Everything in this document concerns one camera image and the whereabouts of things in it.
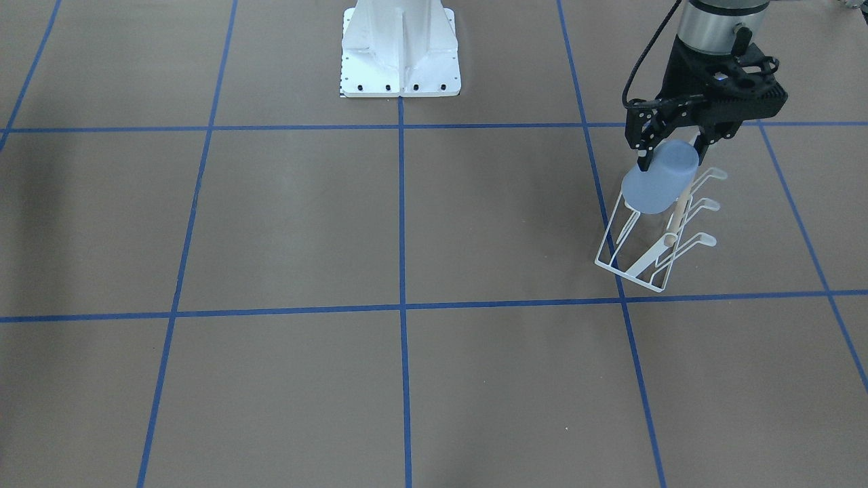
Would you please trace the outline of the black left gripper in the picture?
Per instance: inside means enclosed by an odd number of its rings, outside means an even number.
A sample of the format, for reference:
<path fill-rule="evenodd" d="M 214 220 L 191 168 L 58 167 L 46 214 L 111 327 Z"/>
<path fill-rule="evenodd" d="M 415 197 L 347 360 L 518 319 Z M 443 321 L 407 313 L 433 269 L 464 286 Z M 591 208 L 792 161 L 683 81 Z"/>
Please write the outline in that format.
<path fill-rule="evenodd" d="M 778 69 L 778 58 L 752 41 L 736 41 L 734 53 L 706 54 L 676 38 L 658 95 L 624 102 L 625 140 L 639 170 L 649 170 L 654 149 L 675 129 L 698 129 L 692 148 L 703 163 L 708 148 L 734 137 L 742 123 L 778 115 L 788 100 Z"/>

